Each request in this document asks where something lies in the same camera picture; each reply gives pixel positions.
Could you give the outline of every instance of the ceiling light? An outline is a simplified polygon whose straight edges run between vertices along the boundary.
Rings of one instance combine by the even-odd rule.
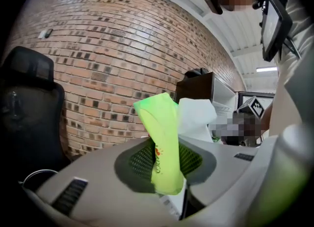
[[[256,72],[272,72],[272,71],[278,71],[277,67],[262,67],[262,68],[257,68]]]

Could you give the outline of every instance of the person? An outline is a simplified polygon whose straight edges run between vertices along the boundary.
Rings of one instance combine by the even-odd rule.
[[[228,11],[243,10],[252,7],[256,0],[217,0],[222,9]],[[299,0],[287,0],[286,11],[293,24],[289,37],[296,45],[301,59],[285,46],[277,53],[274,60],[278,66],[279,79],[272,104],[262,117],[262,133],[269,129],[269,136],[280,134],[291,124],[301,122],[300,114],[285,89],[285,83],[293,75],[303,57],[314,47],[314,24]]]

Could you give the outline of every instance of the neon green fabric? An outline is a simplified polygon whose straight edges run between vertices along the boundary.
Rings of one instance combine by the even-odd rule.
[[[164,195],[177,195],[183,188],[176,106],[166,92],[134,103],[139,118],[155,143],[152,183],[155,191]]]

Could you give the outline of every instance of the chair backrest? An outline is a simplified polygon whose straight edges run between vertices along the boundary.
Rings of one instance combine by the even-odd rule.
[[[0,68],[0,79],[1,142],[13,150],[17,178],[67,166],[59,136],[64,89],[53,81],[53,61],[15,47]]]

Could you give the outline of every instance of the beige shirt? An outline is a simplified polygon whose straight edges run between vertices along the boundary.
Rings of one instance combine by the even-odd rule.
[[[314,47],[314,24],[300,1],[288,0],[286,10],[293,21],[289,37],[296,45],[301,59],[298,60],[297,56],[290,52],[285,45],[282,49],[281,60],[279,54],[275,56],[279,69],[279,79],[270,118],[270,136],[278,135],[289,125],[301,122],[300,114],[284,85],[293,75],[302,57],[307,55],[310,49]]]

